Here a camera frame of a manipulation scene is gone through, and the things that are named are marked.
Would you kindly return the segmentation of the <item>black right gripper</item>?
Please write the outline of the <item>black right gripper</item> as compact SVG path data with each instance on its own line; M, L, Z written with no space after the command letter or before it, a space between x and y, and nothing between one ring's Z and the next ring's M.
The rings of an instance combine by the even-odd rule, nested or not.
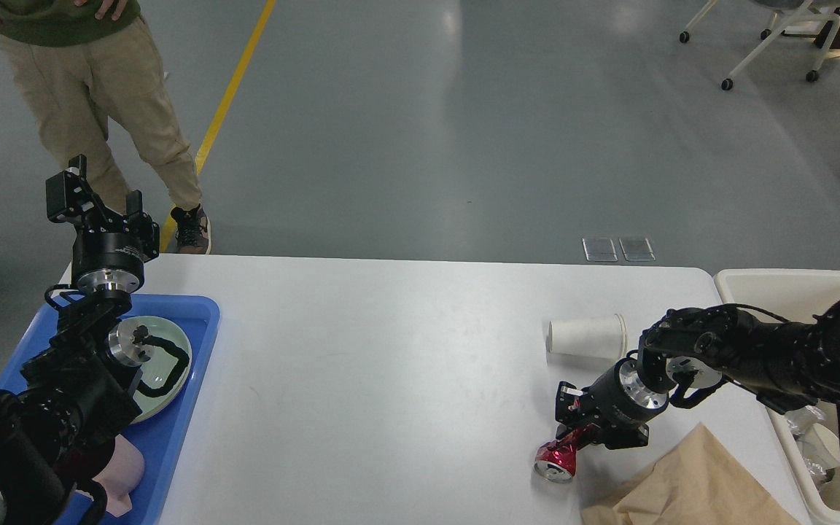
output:
M610 451L649 444L649 421L668 408L667 393L653 391L639 373L639 361L617 361L590 386L560 381L556 391L557 431L586 427L584 442Z

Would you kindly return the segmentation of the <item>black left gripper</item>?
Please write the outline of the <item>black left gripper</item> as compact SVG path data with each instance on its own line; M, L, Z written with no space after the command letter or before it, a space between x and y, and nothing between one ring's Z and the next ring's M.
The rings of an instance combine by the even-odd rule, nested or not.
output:
M136 292L144 285L144 263L160 255L160 226L144 211L140 190L127 193L124 216L106 206L90 186L87 166L79 154L44 183L47 219L76 230L72 285L80 292Z

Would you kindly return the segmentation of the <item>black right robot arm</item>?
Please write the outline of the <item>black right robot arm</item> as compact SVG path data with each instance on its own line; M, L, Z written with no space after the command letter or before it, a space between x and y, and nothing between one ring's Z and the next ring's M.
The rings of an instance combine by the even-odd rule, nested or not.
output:
M651 419L669 406L695 408L724 384L740 386L781 415L833 403L840 451L840 301L812 324L777 314L763 322L761 313L743 303L670 309L592 385L562 381L556 438L540 446L534 471L569 482L582 448L646 446Z

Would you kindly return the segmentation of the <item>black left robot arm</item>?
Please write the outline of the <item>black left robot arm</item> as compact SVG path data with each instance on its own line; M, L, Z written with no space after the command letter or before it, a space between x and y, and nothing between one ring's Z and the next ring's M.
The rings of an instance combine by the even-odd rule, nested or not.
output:
M158 224L140 192L116 212L86 173L79 154L46 183L49 220L76 230L71 280L44 293L58 322L49 346L21 366L26 390L0 389L0 524L54 523L75 491L91 498L80 523L98 523L108 495L96 474L142 412L134 395L169 394L189 369L183 348L125 316L144 264L159 256Z

